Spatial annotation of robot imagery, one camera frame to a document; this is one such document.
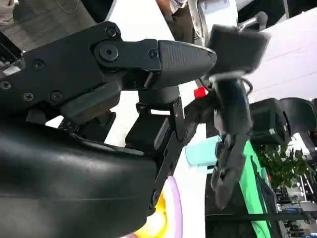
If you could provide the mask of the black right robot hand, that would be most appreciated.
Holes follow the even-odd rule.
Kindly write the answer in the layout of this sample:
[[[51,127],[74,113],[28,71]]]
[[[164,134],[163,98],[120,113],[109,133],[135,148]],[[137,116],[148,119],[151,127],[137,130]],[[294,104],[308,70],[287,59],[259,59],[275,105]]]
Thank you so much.
[[[119,238],[155,211],[186,137],[178,86],[216,53],[194,44],[124,41],[106,21],[0,58],[0,235]]]

